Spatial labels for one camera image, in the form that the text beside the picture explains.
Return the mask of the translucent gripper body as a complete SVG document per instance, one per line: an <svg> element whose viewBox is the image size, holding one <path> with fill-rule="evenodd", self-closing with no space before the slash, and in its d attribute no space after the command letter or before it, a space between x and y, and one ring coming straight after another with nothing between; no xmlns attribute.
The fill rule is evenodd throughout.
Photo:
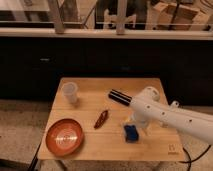
<svg viewBox="0 0 213 171"><path fill-rule="evenodd" d="M149 118L136 113L131 114L124 120L124 125L135 125L137 128L140 128L144 132L144 134L147 134L149 123Z"/></svg>

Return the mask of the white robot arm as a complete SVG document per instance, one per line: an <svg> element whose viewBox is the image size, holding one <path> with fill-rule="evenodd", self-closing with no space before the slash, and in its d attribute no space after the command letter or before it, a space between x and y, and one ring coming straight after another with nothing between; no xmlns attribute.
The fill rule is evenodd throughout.
<svg viewBox="0 0 213 171"><path fill-rule="evenodd" d="M213 145L212 115L179 108L177 101L165 105L159 99L160 94L156 88L145 87L132 97L130 108L133 113L124 123L147 128L150 120L156 119Z"/></svg>

